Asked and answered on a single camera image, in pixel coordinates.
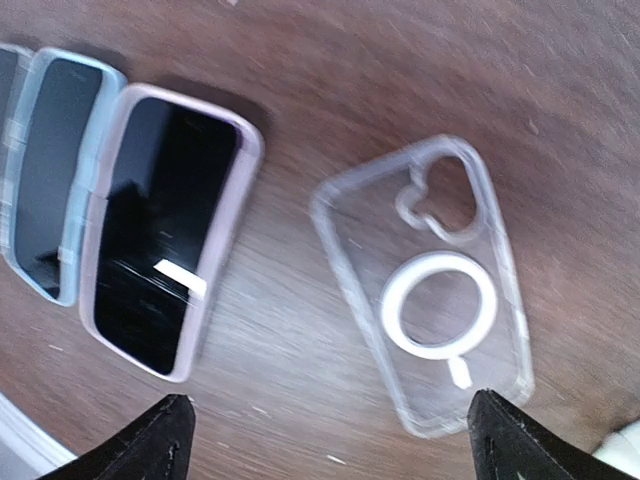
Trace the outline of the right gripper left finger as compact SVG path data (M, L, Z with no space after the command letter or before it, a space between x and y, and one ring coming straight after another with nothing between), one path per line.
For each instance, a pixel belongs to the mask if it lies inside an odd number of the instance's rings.
M189 398L169 394L96 448L40 479L185 479L195 425Z

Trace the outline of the light blue phone case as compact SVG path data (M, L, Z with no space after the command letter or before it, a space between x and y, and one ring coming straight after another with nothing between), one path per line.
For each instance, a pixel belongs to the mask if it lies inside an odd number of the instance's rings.
M54 47L27 57L8 116L1 248L14 272L48 301L76 301L89 198L116 100L114 67Z

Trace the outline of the pink phone case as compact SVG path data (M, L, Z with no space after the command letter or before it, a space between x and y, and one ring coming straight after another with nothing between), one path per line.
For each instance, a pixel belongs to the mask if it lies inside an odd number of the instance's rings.
M78 307L91 336L158 378L189 378L263 156L234 109L122 90L86 214Z

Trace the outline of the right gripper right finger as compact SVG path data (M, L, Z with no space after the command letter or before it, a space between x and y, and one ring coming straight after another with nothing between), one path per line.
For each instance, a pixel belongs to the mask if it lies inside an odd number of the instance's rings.
M490 389L467 416L478 479L623 479L625 473L565 442Z

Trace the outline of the pink edged smartphone bottom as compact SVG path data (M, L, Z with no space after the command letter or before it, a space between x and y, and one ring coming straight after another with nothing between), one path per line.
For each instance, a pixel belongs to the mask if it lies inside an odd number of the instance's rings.
M99 334L152 371L174 369L188 288L156 269L195 273L239 148L232 124L147 97L132 109L101 234L94 321Z

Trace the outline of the clear magsafe phone case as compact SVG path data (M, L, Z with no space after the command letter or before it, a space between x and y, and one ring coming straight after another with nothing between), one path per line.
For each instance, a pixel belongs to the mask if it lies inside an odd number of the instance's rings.
M1 249L8 247L11 174L8 161L12 151L15 116L28 76L33 52L28 48L1 43Z

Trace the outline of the grey clear phone case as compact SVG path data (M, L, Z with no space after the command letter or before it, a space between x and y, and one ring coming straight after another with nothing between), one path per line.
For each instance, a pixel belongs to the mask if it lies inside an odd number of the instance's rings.
M476 204L448 227L418 207L434 169L458 161ZM465 140L437 135L322 182L310 216L403 427L462 431L472 398L516 405L534 390L511 245L487 167Z

